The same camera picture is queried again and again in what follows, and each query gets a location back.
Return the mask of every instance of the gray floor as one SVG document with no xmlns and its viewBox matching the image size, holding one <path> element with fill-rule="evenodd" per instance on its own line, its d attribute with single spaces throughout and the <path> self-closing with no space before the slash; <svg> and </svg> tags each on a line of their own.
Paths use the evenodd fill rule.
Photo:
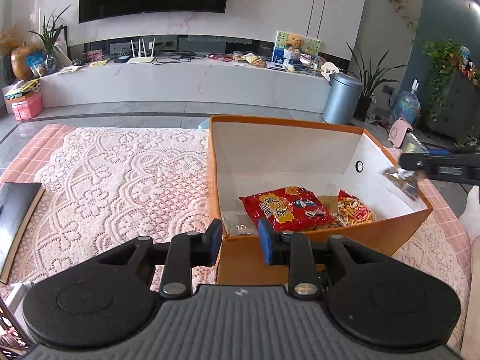
<svg viewBox="0 0 480 360">
<path fill-rule="evenodd" d="M 71 127 L 121 127 L 121 128 L 197 128 L 211 115 L 233 114 L 279 117 L 321 121 L 321 114 L 280 108 L 191 102 L 128 102 L 98 103 L 47 108 L 31 121 L 18 123 L 13 115 L 0 116 L 0 174 L 20 150 L 47 124 L 61 123 Z M 367 128 L 386 147 L 388 133 L 384 128 L 353 120 L 356 126 Z M 431 137 L 416 131 L 423 142 L 447 146 L 447 140 Z M 465 209 L 467 193 L 459 184 L 433 181 L 453 212 L 460 216 Z"/>
</svg>

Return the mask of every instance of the teddy bear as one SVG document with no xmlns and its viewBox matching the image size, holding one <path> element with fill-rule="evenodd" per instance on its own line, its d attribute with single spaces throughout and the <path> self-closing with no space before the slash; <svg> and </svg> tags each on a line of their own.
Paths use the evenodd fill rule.
<svg viewBox="0 0 480 360">
<path fill-rule="evenodd" d="M 300 35 L 289 34 L 283 45 L 290 51 L 300 52 L 303 45 L 303 38 Z M 304 54 L 310 54 L 308 49 L 302 50 Z"/>
</svg>

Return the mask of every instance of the white lace fabric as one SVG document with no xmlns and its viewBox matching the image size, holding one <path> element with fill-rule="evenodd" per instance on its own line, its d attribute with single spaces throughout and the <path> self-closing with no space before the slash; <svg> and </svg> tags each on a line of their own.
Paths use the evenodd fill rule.
<svg viewBox="0 0 480 360">
<path fill-rule="evenodd" d="M 205 231 L 207 145 L 205 130 L 77 128 L 69 133 L 35 176 L 46 192 L 9 282 L 38 282 L 141 235 L 167 242 L 182 232 Z M 394 257 L 455 290 L 462 314 L 449 345 L 459 351 L 470 288 L 433 215 Z M 160 275 L 158 267 L 153 289 Z M 214 269 L 193 269 L 194 287 L 214 280 Z M 0 286 L 3 298 L 9 292 Z"/>
</svg>

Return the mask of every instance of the gray ribbed surface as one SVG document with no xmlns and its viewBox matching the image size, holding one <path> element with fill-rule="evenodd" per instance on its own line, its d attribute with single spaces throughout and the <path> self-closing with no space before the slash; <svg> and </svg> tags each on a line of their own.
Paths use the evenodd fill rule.
<svg viewBox="0 0 480 360">
<path fill-rule="evenodd" d="M 37 346 L 26 360 L 447 360 L 445 347 L 383 353 L 339 333 L 313 302 L 296 301 L 282 287 L 201 286 L 191 299 L 164 304 L 139 335 L 108 349 L 61 352 Z"/>
</svg>

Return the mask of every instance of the pink storage box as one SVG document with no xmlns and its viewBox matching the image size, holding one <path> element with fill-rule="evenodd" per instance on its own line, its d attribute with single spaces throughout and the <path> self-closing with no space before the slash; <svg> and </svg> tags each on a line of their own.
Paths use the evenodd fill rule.
<svg viewBox="0 0 480 360">
<path fill-rule="evenodd" d="M 12 103 L 11 109 L 17 120 L 32 119 L 43 109 L 42 94 L 37 92 L 25 101 Z"/>
</svg>

